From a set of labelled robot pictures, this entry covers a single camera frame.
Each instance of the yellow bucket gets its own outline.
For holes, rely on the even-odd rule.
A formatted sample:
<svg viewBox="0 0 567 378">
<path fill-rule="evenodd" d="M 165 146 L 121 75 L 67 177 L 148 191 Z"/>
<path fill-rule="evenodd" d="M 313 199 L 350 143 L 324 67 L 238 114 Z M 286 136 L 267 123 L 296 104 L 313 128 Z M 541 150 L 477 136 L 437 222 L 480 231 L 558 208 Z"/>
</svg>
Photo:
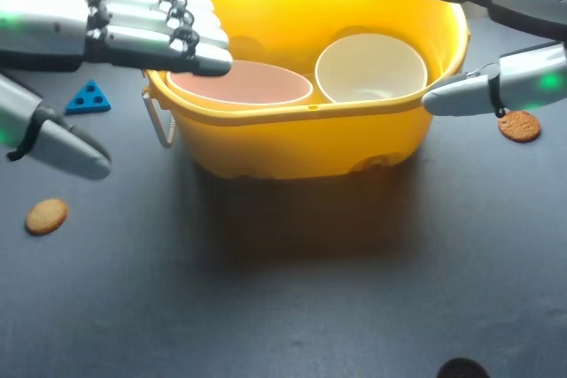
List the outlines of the yellow bucket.
<svg viewBox="0 0 567 378">
<path fill-rule="evenodd" d="M 437 0 L 212 1 L 234 58 L 290 69 L 314 86 L 317 58 L 347 35 L 407 42 L 423 57 L 430 85 L 460 70 L 469 41 L 461 6 Z M 170 110 L 192 157 L 223 178 L 298 179 L 395 165 L 417 150 L 431 124 L 421 106 L 427 89 L 343 104 L 325 104 L 315 93 L 310 105 L 227 112 L 176 95 L 166 73 L 147 75 L 146 101 Z"/>
</svg>

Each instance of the biscuit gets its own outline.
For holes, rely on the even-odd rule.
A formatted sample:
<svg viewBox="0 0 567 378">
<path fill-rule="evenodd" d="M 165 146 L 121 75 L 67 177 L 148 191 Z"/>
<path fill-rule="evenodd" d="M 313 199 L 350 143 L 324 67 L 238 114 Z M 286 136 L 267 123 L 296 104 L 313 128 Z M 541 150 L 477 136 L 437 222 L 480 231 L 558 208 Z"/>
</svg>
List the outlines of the biscuit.
<svg viewBox="0 0 567 378">
<path fill-rule="evenodd" d="M 527 111 L 510 111 L 498 120 L 498 128 L 509 140 L 519 143 L 534 141 L 541 133 L 538 119 Z"/>
<path fill-rule="evenodd" d="M 67 213 L 67 206 L 62 200 L 46 199 L 32 208 L 27 215 L 27 232 L 35 236 L 50 234 L 65 222 Z"/>
</svg>

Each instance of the pink bowl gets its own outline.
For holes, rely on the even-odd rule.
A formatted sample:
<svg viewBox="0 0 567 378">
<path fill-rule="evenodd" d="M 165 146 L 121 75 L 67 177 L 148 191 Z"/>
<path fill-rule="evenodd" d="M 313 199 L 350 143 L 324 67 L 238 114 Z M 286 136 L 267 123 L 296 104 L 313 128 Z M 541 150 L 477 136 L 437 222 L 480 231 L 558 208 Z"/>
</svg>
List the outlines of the pink bowl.
<svg viewBox="0 0 567 378">
<path fill-rule="evenodd" d="M 235 60 L 222 77 L 167 73 L 176 95 L 212 110 L 242 111 L 309 104 L 311 82 L 293 71 L 260 62 Z"/>
</svg>

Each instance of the white cup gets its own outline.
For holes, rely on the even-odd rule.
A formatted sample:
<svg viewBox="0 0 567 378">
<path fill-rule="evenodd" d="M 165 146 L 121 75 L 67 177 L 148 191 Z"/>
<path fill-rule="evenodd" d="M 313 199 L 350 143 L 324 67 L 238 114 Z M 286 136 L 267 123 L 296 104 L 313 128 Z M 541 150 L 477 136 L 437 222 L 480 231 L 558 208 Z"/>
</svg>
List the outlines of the white cup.
<svg viewBox="0 0 567 378">
<path fill-rule="evenodd" d="M 349 35 L 317 59 L 315 79 L 334 103 L 392 99 L 427 86 L 427 66 L 408 44 L 389 35 Z"/>
</svg>

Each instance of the white robotic hand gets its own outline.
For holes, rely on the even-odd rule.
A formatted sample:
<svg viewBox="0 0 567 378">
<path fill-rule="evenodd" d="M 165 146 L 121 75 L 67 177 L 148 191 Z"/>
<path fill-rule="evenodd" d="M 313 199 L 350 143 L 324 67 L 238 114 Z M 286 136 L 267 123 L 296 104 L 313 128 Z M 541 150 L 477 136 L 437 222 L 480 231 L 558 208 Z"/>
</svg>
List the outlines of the white robotic hand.
<svg viewBox="0 0 567 378">
<path fill-rule="evenodd" d="M 221 76 L 229 39 L 210 0 L 0 0 L 0 67 L 72 72 L 83 62 Z M 0 143 L 88 179 L 106 150 L 0 71 Z"/>
<path fill-rule="evenodd" d="M 492 20 L 557 40 L 510 53 L 499 64 L 441 81 L 423 97 L 434 115 L 475 115 L 530 109 L 567 97 L 567 0 L 443 0 L 485 7 Z"/>
</svg>

